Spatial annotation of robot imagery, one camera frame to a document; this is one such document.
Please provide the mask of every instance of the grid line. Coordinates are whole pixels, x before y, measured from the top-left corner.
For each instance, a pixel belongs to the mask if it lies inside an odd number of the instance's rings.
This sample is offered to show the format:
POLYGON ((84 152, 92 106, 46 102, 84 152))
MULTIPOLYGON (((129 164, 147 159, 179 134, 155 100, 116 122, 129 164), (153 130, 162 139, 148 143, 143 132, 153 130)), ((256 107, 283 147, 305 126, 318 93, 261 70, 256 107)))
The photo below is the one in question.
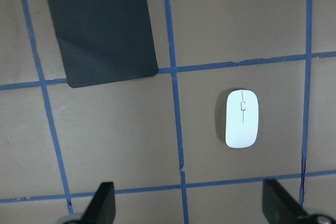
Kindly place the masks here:
POLYGON ((308 127, 309 127, 309 98, 310 98, 310 78, 311 78, 311 45, 312 45, 312 0, 306 0, 306 69, 305 85, 303 98, 303 123, 302 123, 302 148, 301 148, 301 185, 299 204, 303 206, 305 201, 305 175, 307 161, 308 145, 308 127))
MULTIPOLYGON (((311 54, 311 59, 313 58, 332 58, 336 57, 336 51, 332 52, 315 52, 311 54)), ((249 59, 240 62, 215 62, 215 63, 207 63, 207 64, 199 64, 199 65, 190 65, 190 66, 180 66, 176 67, 177 72, 192 72, 192 71, 202 71, 202 70, 212 70, 212 69, 221 69, 221 68, 234 68, 239 66, 251 66, 251 65, 264 65, 264 64, 272 64, 279 62, 288 62, 288 61, 298 61, 298 60, 306 60, 307 55, 287 55, 280 56, 276 58, 268 58, 268 59, 249 59)), ((171 73, 171 68, 160 68, 158 74, 167 74, 171 73)), ((58 78, 54 80, 45 80, 45 85, 57 85, 68 83, 66 78, 58 78)), ((24 88, 34 88, 41 87, 40 81, 30 81, 30 82, 18 82, 18 83, 9 83, 9 84, 0 84, 0 91, 2 90, 12 90, 12 89, 24 89, 24 88)))
POLYGON ((170 8, 170 0, 164 0, 164 9, 165 9, 165 15, 166 15, 167 36, 168 36, 168 43, 169 43, 170 71, 171 71, 171 77, 172 77, 175 124, 176 124, 176 135, 177 135, 177 148, 178 148, 178 154, 179 154, 178 162, 180 165, 180 176, 181 176, 181 196, 182 196, 182 207, 183 207, 183 219, 184 219, 184 224, 189 224, 187 189, 186 189, 186 182, 185 182, 185 172, 183 171, 184 156, 183 156, 180 99, 178 95, 179 85, 178 85, 178 80, 177 80, 177 67, 176 67, 174 33, 173 33, 173 19, 172 19, 172 12, 170 8))
MULTIPOLYGON (((336 170, 325 170, 321 172, 306 173, 306 177, 321 177, 321 176, 335 176, 335 175, 336 175, 336 170)), ((275 176, 266 176, 266 177, 218 180, 218 181, 189 183, 189 184, 186 183, 186 188, 199 188, 199 187, 257 183, 257 182, 262 182, 264 179, 271 179, 271 178, 277 179, 277 180, 287 180, 287 179, 301 178, 301 174, 296 173, 296 174, 275 175, 275 176)), ((135 193, 146 193, 150 191, 163 191, 163 190, 176 190, 176 189, 181 189, 181 185, 119 189, 119 190, 115 190, 115 194, 135 194, 135 193)), ((76 193, 76 194, 71 194, 71 198, 92 197, 94 194, 95 194, 94 191, 88 192, 88 193, 76 193)), ((47 195, 47 196, 35 196, 35 197, 6 198, 6 199, 0 199, 0 204, 26 202, 26 201, 43 201, 43 200, 53 200, 53 199, 66 199, 66 195, 47 195)))
POLYGON ((28 0, 21 0, 23 11, 24 11, 24 16, 25 16, 25 21, 26 21, 26 26, 29 34, 29 40, 30 40, 30 46, 33 51, 33 56, 34 56, 34 62, 35 62, 35 67, 38 73, 38 79, 40 83, 40 87, 42 90, 42 95, 43 95, 43 100, 44 100, 44 105, 45 105, 45 110, 48 118, 48 124, 50 128, 50 133, 51 137, 53 139, 53 144, 56 152, 56 157, 57 157, 57 163, 62 179, 62 184, 63 184, 63 189, 66 195, 66 200, 67 200, 67 207, 69 213, 73 213, 72 210, 72 205, 71 205, 71 197, 70 197, 70 191, 69 191, 69 186, 68 186, 68 181, 67 181, 67 176, 65 173, 65 168, 64 168, 64 163, 62 159, 62 154, 60 150, 60 146, 58 143, 58 137, 57 137, 57 132, 55 129, 55 124, 54 124, 54 118, 52 116, 52 111, 51 111, 51 106, 50 106, 50 101, 49 101, 49 94, 47 90, 47 85, 46 81, 44 78, 44 73, 41 65, 41 61, 37 52, 37 47, 36 47, 36 39, 35 39, 35 33, 33 29, 33 24, 31 21, 30 17, 30 12, 29 12, 29 6, 28 6, 28 0))

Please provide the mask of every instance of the blue painter's tape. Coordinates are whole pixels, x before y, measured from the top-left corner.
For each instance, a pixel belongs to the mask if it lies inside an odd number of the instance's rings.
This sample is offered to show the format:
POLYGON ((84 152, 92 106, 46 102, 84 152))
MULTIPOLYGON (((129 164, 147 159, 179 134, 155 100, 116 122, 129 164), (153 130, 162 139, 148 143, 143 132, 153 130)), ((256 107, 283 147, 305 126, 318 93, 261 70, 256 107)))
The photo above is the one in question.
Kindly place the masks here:
POLYGON ((166 25, 167 25, 167 34, 169 42, 170 66, 171 68, 176 68, 173 19, 172 19, 172 11, 170 8, 170 0, 164 0, 164 9, 166 14, 166 25))
POLYGON ((170 68, 159 68, 158 73, 171 73, 170 68))
POLYGON ((65 195, 49 195, 49 196, 38 196, 38 197, 0 199, 0 204, 26 202, 26 201, 55 200, 55 199, 66 199, 66 196, 65 195))
POLYGON ((305 175, 307 162, 307 145, 308 145, 308 121, 309 121, 309 98, 310 98, 310 77, 311 77, 311 59, 312 59, 312 4, 313 0, 306 0, 306 73, 304 85, 303 101, 303 129, 302 129, 302 150, 301 150, 301 185, 299 203, 303 206, 305 201, 305 175))
POLYGON ((319 176, 330 176, 330 175, 336 175, 336 170, 326 170, 324 172, 306 173, 306 177, 319 177, 319 176))
POLYGON ((177 67, 178 72, 190 72, 190 71, 200 71, 200 70, 209 70, 209 69, 219 69, 219 68, 232 68, 239 66, 250 66, 250 65, 260 65, 260 64, 269 64, 276 62, 285 62, 285 61, 296 61, 296 60, 305 60, 306 55, 289 55, 281 56, 270 59, 251 59, 243 60, 240 62, 218 62, 218 63, 209 63, 203 65, 192 65, 192 66, 183 66, 177 67))
POLYGON ((172 20, 172 11, 170 7, 170 0, 164 0, 164 9, 165 9, 165 14, 166 14, 167 35, 168 35, 168 42, 169 42, 170 71, 171 71, 171 76, 172 76, 177 147, 178 147, 178 152, 179 152, 178 162, 180 165, 180 174, 181 174, 181 193, 182 193, 183 216, 184 216, 184 224, 188 224, 189 223, 188 203, 187 203, 187 196, 186 196, 185 173, 183 171, 184 155, 183 155, 183 141, 182 141, 181 110, 180 110, 180 99, 178 95, 179 85, 177 81, 177 71, 178 70, 176 67, 173 20, 172 20))
POLYGON ((180 171, 181 173, 181 194, 182 194, 182 206, 183 206, 183 219, 184 223, 189 223, 189 214, 188 214, 188 200, 187 200, 187 187, 185 182, 185 172, 180 171))
POLYGON ((304 100, 303 100, 303 130, 302 130, 302 160, 301 160, 301 186, 299 202, 303 205, 305 200, 305 173, 307 160, 307 145, 308 145, 308 123, 309 123, 309 98, 310 98, 310 77, 311 77, 311 59, 306 60, 306 74, 304 85, 304 100))
POLYGON ((60 79, 45 81, 46 85, 56 85, 56 84, 61 84, 61 83, 68 83, 67 78, 60 78, 60 79))
POLYGON ((71 198, 93 197, 96 192, 71 194, 71 198))
POLYGON ((255 177, 255 178, 241 178, 241 179, 230 179, 230 180, 221 180, 221 181, 212 181, 212 182, 192 183, 192 184, 186 184, 186 187, 195 188, 195 187, 207 187, 207 186, 234 185, 234 184, 262 182, 264 179, 283 180, 283 179, 293 179, 293 178, 300 178, 300 177, 301 177, 301 174, 289 174, 289 175, 255 177))
POLYGON ((115 194, 145 193, 145 192, 149 192, 149 191, 176 190, 176 189, 180 189, 180 188, 181 188, 181 185, 120 189, 120 190, 116 190, 115 194))
POLYGON ((39 77, 40 84, 41 84, 41 89, 42 89, 42 94, 43 94, 43 98, 44 98, 44 104, 45 104, 45 109, 46 109, 46 113, 47 113, 47 118, 48 118, 49 128, 50 128, 50 132, 51 132, 51 137, 53 139, 53 143, 54 143, 54 147, 55 147, 55 151, 56 151, 57 162, 58 162, 58 167, 59 167, 59 170, 60 170, 61 179, 62 179, 62 183, 63 183, 63 188, 64 188, 65 195, 66 195, 67 207, 68 207, 69 213, 71 214, 71 213, 73 213, 73 210, 72 210, 72 205, 71 205, 71 196, 70 196, 69 186, 68 186, 67 177, 66 177, 66 173, 65 173, 65 169, 64 169, 64 164, 63 164, 63 159, 62 159, 62 155, 61 155, 61 151, 60 151, 60 147, 59 147, 59 143, 58 143, 58 137, 57 137, 57 133, 56 133, 56 129, 55 129, 54 119, 53 119, 52 112, 51 112, 49 95, 48 95, 48 91, 47 91, 47 87, 46 87, 46 81, 45 81, 45 78, 44 78, 44 73, 43 73, 43 70, 42 70, 41 61, 40 61, 40 58, 38 56, 38 52, 37 52, 37 48, 36 48, 36 39, 35 39, 33 24, 32 24, 30 13, 29 13, 28 1, 27 0, 21 0, 21 2, 22 2, 23 11, 24 11, 25 20, 26 20, 26 25, 27 25, 27 29, 28 29, 30 45, 31 45, 32 51, 33 51, 35 66, 36 66, 36 70, 37 70, 38 77, 39 77))
POLYGON ((312 53, 312 58, 319 57, 319 58, 328 58, 328 57, 336 57, 336 51, 333 52, 315 52, 312 53))
POLYGON ((32 82, 21 82, 21 83, 13 83, 13 84, 3 84, 3 85, 0 85, 0 90, 24 89, 24 88, 34 88, 34 87, 40 87, 40 82, 32 81, 32 82))
POLYGON ((313 0, 306 0, 306 55, 311 55, 312 51, 312 13, 313 0))

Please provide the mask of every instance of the white computer mouse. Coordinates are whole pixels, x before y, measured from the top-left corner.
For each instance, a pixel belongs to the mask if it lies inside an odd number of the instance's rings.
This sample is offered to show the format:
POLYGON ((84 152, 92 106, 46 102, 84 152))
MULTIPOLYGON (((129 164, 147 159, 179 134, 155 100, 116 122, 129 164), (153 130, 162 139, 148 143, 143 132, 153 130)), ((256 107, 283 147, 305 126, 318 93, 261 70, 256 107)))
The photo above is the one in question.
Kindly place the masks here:
POLYGON ((232 148, 246 148, 254 144, 258 133, 259 105, 250 90, 236 90, 226 103, 225 142, 232 148))

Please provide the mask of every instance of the mouse scroll wheel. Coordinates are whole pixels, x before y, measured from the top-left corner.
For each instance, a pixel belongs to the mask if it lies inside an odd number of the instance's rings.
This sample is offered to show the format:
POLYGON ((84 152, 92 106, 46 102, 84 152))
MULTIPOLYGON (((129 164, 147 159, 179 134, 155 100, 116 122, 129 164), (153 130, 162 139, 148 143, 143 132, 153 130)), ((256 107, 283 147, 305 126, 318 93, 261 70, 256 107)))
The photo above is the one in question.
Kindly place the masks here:
POLYGON ((246 110, 246 103, 245 102, 240 102, 240 109, 242 111, 246 110))

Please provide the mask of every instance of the black mat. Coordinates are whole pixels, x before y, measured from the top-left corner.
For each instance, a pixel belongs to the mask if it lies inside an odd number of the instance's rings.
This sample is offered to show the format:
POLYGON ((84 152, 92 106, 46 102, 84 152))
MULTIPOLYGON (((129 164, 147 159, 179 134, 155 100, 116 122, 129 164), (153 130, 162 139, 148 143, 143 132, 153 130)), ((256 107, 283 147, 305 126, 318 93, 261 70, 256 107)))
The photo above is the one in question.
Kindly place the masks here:
POLYGON ((73 88, 157 74, 147 0, 48 0, 73 88))

